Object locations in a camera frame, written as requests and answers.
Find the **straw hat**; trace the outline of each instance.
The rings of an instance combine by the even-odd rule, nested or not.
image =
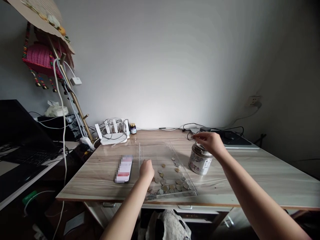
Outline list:
[[[61,13],[53,0],[7,0],[27,21],[44,32],[63,41],[63,47],[74,54],[70,40],[62,26]]]

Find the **clear plastic tray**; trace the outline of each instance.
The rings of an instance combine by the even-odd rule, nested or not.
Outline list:
[[[139,168],[144,159],[152,160],[155,172],[145,201],[198,195],[170,141],[140,143]]]

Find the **phone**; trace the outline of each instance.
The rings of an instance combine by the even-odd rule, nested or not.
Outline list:
[[[114,178],[115,183],[127,183],[130,180],[133,155],[122,155],[118,172]]]

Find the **hand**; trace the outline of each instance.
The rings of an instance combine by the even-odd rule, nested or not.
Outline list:
[[[200,143],[214,157],[228,152],[223,145],[220,135],[213,132],[200,132],[193,135],[193,139]]]
[[[154,170],[152,167],[152,161],[143,160],[142,165],[140,166],[140,178],[146,179],[146,181],[151,182],[154,177]]]

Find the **small medicine bottle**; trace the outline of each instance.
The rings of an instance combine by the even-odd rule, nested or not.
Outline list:
[[[137,133],[137,128],[134,123],[130,123],[130,133],[131,134],[136,134]]]

